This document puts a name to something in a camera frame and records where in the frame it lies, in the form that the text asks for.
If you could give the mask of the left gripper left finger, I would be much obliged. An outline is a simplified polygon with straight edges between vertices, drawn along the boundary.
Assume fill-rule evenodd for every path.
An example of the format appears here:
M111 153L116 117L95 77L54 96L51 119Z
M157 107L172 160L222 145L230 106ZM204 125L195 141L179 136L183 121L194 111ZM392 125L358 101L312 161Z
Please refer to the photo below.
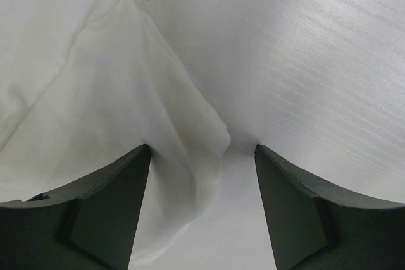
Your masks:
M2 269L127 269L151 150L29 200L1 204Z

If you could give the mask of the white floral print t-shirt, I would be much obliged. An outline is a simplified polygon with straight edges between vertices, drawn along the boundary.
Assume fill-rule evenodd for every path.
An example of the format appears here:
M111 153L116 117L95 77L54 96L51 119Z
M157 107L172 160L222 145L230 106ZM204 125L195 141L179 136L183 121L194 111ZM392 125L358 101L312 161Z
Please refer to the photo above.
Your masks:
M130 265L212 204L227 126L135 0L1 0L1 200L153 150Z

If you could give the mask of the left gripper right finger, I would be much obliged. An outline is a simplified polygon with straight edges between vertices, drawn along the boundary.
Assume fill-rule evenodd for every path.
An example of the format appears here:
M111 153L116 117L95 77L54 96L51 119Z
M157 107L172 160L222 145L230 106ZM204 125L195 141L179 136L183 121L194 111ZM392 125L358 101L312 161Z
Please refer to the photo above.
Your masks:
M277 269L403 269L404 205L342 188L264 145L255 166Z

